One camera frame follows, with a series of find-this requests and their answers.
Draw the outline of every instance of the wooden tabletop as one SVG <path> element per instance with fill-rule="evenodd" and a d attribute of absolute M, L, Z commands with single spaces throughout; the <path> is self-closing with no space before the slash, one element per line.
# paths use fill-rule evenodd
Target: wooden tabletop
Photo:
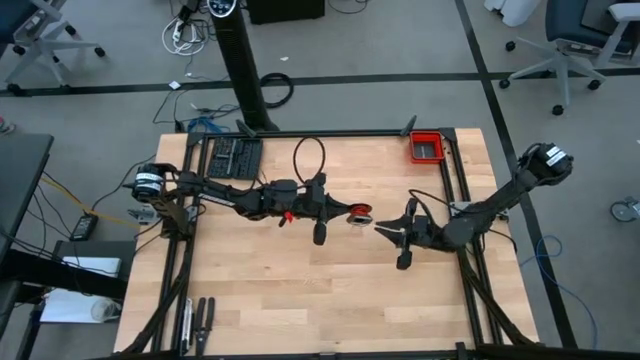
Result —
<path fill-rule="evenodd" d="M 459 129 L 457 135 L 472 198 L 482 200 L 496 190 L 482 132 Z M 298 141 L 264 140 L 262 170 L 268 180 L 295 178 L 292 154 Z M 327 149 L 327 191 L 344 203 L 371 204 L 376 220 L 398 218 L 410 188 L 445 197 L 440 168 L 411 164 L 407 138 L 322 141 Z M 185 142 L 186 135 L 162 136 L 156 161 L 180 168 Z M 302 145 L 298 164 L 304 178 L 318 170 L 320 155 L 317 143 Z M 238 188 L 250 185 L 229 183 Z M 446 206 L 430 199 L 425 202 L 436 221 L 446 224 Z M 297 220 L 279 228 L 279 220 L 252 222 L 214 204 L 207 204 L 206 213 L 200 216 L 189 296 L 194 303 L 210 296 L 217 301 L 206 354 L 443 350 L 454 348 L 459 341 L 473 347 L 454 254 L 414 248 L 413 266 L 398 271 L 398 251 L 373 226 L 352 227 L 345 217 L 336 218 L 329 222 L 325 245 L 318 247 L 312 242 L 312 221 Z M 502 221 L 496 221 L 493 228 L 508 233 Z M 139 244 L 156 234 L 150 231 Z M 131 343 L 158 303 L 167 244 L 156 240 L 136 256 L 116 351 Z M 486 244 L 496 300 L 521 331 L 536 340 L 512 245 L 493 233 L 486 235 Z M 479 312 L 485 338 L 489 338 L 484 307 Z M 165 348 L 172 321 L 170 312 Z"/>

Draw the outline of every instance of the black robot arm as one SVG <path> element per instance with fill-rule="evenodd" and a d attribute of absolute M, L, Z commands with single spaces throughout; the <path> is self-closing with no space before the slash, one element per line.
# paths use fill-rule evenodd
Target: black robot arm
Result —
<path fill-rule="evenodd" d="M 452 217 L 444 227 L 438 226 L 429 209 L 415 195 L 409 200 L 405 214 L 392 221 L 376 223 L 376 231 L 401 249 L 397 268 L 411 266 L 410 246 L 454 252 L 486 233 L 502 211 L 520 202 L 520 196 L 537 186 L 557 185 L 571 174 L 573 157 L 554 144 L 534 144 L 520 158 L 511 181 L 488 199 L 469 204 Z M 426 215 L 416 215 L 418 204 Z"/>
<path fill-rule="evenodd" d="M 166 180 L 167 174 L 172 180 Z M 167 190 L 166 184 L 170 182 L 176 184 L 175 189 Z M 136 181 L 126 187 L 133 189 L 136 200 L 151 204 L 165 220 L 165 229 L 178 236 L 188 237 L 193 229 L 189 213 L 174 200 L 193 196 L 233 208 L 238 215 L 252 221 L 279 217 L 281 227 L 294 219 L 314 220 L 313 241 L 323 245 L 327 222 L 338 216 L 349 214 L 347 222 L 353 225 L 372 222 L 371 206 L 339 202 L 325 193 L 325 183 L 326 175 L 319 173 L 302 185 L 295 180 L 275 180 L 255 189 L 239 190 L 193 172 L 179 172 L 170 164 L 147 164 L 138 169 Z"/>

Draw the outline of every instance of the white cable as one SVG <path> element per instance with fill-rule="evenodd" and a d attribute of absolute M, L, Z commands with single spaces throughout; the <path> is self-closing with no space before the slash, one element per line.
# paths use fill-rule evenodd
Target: white cable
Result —
<path fill-rule="evenodd" d="M 169 53 L 179 56 L 192 56 L 202 51 L 207 43 L 208 38 L 206 36 L 203 39 L 198 38 L 198 33 L 196 32 L 196 27 L 194 24 L 191 24 L 191 40 L 189 42 L 185 42 L 180 45 L 180 41 L 173 40 L 173 50 L 169 48 L 166 41 L 166 35 L 169 29 L 173 28 L 173 26 L 175 26 L 178 21 L 179 19 L 175 17 L 169 24 L 167 24 L 164 30 L 162 30 L 162 45 L 164 45 L 164 48 Z"/>

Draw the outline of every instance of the red container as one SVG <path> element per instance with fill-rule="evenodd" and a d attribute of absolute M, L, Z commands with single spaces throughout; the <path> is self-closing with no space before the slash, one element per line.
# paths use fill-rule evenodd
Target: red container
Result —
<path fill-rule="evenodd" d="M 440 164 L 444 159 L 442 136 L 437 131 L 413 131 L 411 162 L 414 164 Z"/>

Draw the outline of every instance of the blue cable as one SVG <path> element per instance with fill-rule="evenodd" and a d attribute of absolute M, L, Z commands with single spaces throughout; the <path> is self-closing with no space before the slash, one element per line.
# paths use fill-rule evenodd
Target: blue cable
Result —
<path fill-rule="evenodd" d="M 546 239 L 551 239 L 554 240 L 559 246 L 560 249 L 558 250 L 558 252 L 556 254 L 547 254 L 547 255 L 540 255 L 540 245 L 543 244 L 544 240 Z M 562 254 L 563 251 L 563 247 L 562 247 L 562 242 L 560 241 L 560 239 L 558 239 L 557 237 L 555 237 L 554 235 L 545 235 L 543 236 L 540 240 L 538 240 L 538 243 L 536 245 L 536 251 L 535 251 L 535 255 L 528 258 L 527 260 L 523 261 L 520 264 L 520 267 L 523 267 L 524 265 L 526 265 L 529 261 L 536 259 L 536 261 L 538 262 L 538 267 L 540 268 L 540 271 L 542 272 L 542 274 L 544 274 L 544 276 L 551 281 L 552 283 L 554 283 L 558 288 L 560 288 L 561 290 L 563 290 L 564 292 L 566 292 L 567 294 L 571 295 L 574 299 L 578 300 L 578 302 L 584 307 L 584 309 L 587 311 L 587 314 L 589 315 L 589 319 L 591 320 L 591 327 L 593 328 L 593 339 L 591 341 L 591 348 L 592 349 L 596 349 L 598 347 L 598 325 L 596 324 L 596 319 L 594 318 L 593 314 L 591 313 L 591 310 L 589 309 L 589 307 L 587 306 L 587 304 L 585 304 L 584 301 L 582 301 L 582 299 L 576 295 L 575 293 L 573 293 L 571 290 L 567 289 L 566 287 L 560 285 L 557 281 L 555 281 L 542 267 L 542 264 L 540 264 L 540 258 L 556 258 L 559 257 Z"/>

